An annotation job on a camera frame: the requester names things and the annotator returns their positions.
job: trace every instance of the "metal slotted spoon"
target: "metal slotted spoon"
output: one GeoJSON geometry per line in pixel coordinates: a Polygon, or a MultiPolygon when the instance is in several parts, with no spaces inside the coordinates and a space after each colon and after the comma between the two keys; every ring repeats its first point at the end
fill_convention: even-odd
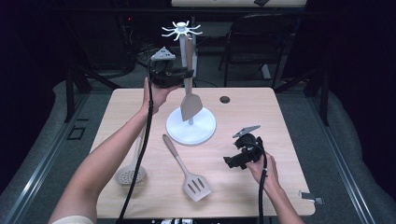
{"type": "Polygon", "coordinates": [[[189,172],[184,162],[178,156],[178,153],[173,145],[171,139],[164,134],[163,141],[165,142],[166,146],[171,151],[172,155],[177,160],[178,164],[180,165],[181,169],[183,170],[184,179],[183,189],[184,191],[195,201],[198,202],[203,199],[206,195],[212,192],[212,189],[207,183],[206,179],[201,175],[193,175],[189,172]]]}
{"type": "MultiPolygon", "coordinates": [[[[145,129],[140,131],[140,134],[137,136],[135,140],[135,151],[134,151],[134,158],[132,159],[131,164],[120,168],[115,174],[114,178],[116,179],[117,183],[121,185],[130,185],[132,184],[132,180],[134,178],[134,172],[137,164],[137,158],[139,157],[140,150],[142,148],[143,143],[143,133],[145,129]]],[[[146,175],[146,169],[143,166],[138,167],[137,169],[137,178],[136,183],[142,180],[146,175]]]]}

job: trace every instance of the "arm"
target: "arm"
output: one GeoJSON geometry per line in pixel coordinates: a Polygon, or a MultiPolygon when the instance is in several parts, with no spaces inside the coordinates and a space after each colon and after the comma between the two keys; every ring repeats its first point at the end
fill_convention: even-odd
{"type": "MultiPolygon", "coordinates": [[[[285,190],[279,184],[277,177],[276,162],[273,156],[265,153],[268,163],[267,163],[267,177],[264,182],[264,190],[268,195],[271,203],[273,204],[277,217],[280,223],[304,223],[303,220],[298,216],[297,212],[294,210],[285,190]]],[[[263,167],[263,156],[257,162],[248,162],[247,167],[253,174],[254,179],[257,183],[260,183],[262,177],[262,167],[263,167]]]]}
{"type": "MultiPolygon", "coordinates": [[[[177,87],[158,89],[152,86],[153,113],[177,87]]],[[[116,173],[134,140],[146,125],[149,112],[149,87],[145,79],[143,104],[121,128],[110,135],[81,163],[55,207],[49,223],[62,217],[84,216],[96,221],[96,203],[102,189],[116,173]]]]}

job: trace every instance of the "right hand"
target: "right hand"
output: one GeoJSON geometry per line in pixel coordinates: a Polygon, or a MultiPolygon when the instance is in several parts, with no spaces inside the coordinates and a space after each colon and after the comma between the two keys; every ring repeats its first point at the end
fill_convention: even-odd
{"type": "MultiPolygon", "coordinates": [[[[265,177],[264,190],[268,192],[271,189],[280,188],[280,184],[277,177],[276,161],[274,157],[267,152],[265,152],[265,156],[267,157],[267,177],[265,177]]],[[[260,183],[262,178],[262,167],[264,166],[264,156],[262,155],[256,162],[247,162],[246,166],[256,182],[260,183]]]]}

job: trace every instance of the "wrist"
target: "wrist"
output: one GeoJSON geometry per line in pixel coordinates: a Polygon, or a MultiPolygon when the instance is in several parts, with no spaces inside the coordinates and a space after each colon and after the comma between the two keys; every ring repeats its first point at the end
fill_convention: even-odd
{"type": "Polygon", "coordinates": [[[264,191],[269,197],[285,192],[279,184],[264,185],[264,191]]]}

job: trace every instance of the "table top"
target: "table top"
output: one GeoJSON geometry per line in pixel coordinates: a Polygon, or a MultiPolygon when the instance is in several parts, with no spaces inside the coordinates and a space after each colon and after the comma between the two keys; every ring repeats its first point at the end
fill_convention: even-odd
{"type": "MultiPolygon", "coordinates": [[[[270,0],[265,7],[305,7],[306,0],[270,0]]],[[[259,7],[254,0],[172,0],[173,7],[259,7]]]]}
{"type": "MultiPolygon", "coordinates": [[[[233,135],[254,125],[261,125],[252,134],[260,136],[265,150],[276,158],[279,182],[297,213],[301,216],[314,214],[315,206],[299,196],[300,190],[309,192],[309,189],[274,91],[269,88],[201,88],[192,91],[201,97],[204,108],[215,116],[216,130],[209,140],[198,146],[173,143],[187,168],[206,178],[212,193],[194,202],[183,191],[183,172],[163,142],[166,120],[180,107],[185,96],[184,89],[178,89],[170,93],[152,120],[148,147],[141,163],[147,173],[136,184],[124,217],[256,217],[259,214],[259,185],[248,169],[230,169],[223,160],[223,157],[240,153],[233,144],[236,140],[233,135]],[[219,99],[221,96],[228,96],[231,101],[224,104],[219,99]]],[[[142,89],[113,92],[92,150],[137,112],[142,97],[142,89]]],[[[130,164],[133,156],[134,145],[120,168],[130,164]]],[[[98,217],[118,217],[128,190],[129,186],[121,186],[111,179],[99,197],[98,217]]],[[[276,215],[265,193],[263,209],[265,216],[276,215]]]]}

